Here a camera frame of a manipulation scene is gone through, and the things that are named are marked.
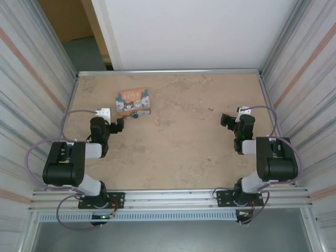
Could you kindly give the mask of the left corrugated metal side panel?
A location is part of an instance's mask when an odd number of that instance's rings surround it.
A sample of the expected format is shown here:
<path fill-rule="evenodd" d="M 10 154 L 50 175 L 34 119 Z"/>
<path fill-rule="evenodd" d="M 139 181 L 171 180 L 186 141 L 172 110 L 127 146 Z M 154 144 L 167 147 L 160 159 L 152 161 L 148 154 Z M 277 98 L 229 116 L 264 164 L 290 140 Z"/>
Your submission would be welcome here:
<path fill-rule="evenodd" d="M 0 0 L 0 252 L 16 252 L 77 73 L 37 0 Z"/>

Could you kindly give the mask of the right corrugated metal side panel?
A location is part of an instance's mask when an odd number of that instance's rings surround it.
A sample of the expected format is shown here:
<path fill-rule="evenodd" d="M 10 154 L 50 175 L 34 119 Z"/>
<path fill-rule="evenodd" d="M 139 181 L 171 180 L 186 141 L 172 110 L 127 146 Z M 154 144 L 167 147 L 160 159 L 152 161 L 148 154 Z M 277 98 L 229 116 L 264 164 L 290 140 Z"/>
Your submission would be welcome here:
<path fill-rule="evenodd" d="M 302 156 L 320 246 L 336 252 L 336 0 L 297 1 L 261 76 Z"/>

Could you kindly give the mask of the corrugated metal side panel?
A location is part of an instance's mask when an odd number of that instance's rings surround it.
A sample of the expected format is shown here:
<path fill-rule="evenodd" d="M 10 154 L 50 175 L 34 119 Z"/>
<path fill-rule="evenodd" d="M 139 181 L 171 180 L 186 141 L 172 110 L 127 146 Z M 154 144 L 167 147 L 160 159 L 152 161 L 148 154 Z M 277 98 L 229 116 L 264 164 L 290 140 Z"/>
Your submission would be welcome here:
<path fill-rule="evenodd" d="M 37 0 L 0 0 L 0 252 L 16 252 L 77 73 Z"/>
<path fill-rule="evenodd" d="M 320 246 L 336 252 L 336 0 L 297 1 L 261 76 L 302 156 Z"/>

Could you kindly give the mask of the white door frame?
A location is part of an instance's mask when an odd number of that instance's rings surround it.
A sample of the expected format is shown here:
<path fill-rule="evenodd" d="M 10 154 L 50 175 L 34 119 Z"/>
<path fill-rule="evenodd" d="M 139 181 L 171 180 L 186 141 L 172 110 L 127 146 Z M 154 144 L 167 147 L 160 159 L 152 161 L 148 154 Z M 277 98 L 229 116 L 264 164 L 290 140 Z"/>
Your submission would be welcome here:
<path fill-rule="evenodd" d="M 81 2 L 103 62 L 111 66 L 113 70 L 123 70 L 124 66 L 108 12 L 107 0 L 81 0 Z"/>

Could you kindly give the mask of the thin aluminium table edge rail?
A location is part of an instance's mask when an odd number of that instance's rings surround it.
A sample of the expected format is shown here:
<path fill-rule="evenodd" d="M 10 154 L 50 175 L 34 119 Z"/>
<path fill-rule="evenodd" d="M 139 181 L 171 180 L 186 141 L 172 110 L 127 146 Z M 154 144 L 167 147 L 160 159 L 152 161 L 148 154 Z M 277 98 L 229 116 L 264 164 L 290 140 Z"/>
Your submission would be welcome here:
<path fill-rule="evenodd" d="M 259 74 L 258 69 L 169 69 L 169 70 L 114 70 L 114 71 L 80 71 L 83 76 L 137 76 L 137 75 L 192 75 L 192 74 Z"/>

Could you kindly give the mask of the long aluminium mounting rail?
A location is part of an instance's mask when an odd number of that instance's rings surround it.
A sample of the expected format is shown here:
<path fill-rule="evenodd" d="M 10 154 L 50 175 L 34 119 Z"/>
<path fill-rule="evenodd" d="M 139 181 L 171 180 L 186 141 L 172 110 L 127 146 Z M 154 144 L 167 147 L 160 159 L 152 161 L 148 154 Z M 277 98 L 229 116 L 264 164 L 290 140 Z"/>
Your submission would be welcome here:
<path fill-rule="evenodd" d="M 270 187 L 267 208 L 311 208 L 305 187 Z M 34 192 L 28 210 L 54 211 L 72 192 Z M 196 190 L 125 190 L 120 205 L 123 211 L 204 210 L 218 208 L 212 189 Z"/>

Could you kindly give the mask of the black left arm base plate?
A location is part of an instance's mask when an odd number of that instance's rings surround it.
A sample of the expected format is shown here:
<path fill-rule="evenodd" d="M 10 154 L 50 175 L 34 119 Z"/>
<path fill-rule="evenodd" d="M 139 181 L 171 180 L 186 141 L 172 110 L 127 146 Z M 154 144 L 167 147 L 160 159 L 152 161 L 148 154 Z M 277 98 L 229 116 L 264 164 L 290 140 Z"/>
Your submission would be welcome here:
<path fill-rule="evenodd" d="M 125 203 L 124 192 L 107 192 L 106 195 L 85 196 L 79 203 L 79 209 L 122 209 Z"/>

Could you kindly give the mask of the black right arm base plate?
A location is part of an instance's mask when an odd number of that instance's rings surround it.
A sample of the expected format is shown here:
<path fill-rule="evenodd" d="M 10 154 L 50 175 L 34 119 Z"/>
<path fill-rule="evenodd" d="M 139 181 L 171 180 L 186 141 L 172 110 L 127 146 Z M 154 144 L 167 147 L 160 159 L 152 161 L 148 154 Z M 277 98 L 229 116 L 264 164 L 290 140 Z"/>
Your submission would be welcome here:
<path fill-rule="evenodd" d="M 250 194 L 235 190 L 216 191 L 218 207 L 252 207 L 263 206 L 264 200 L 261 193 Z"/>

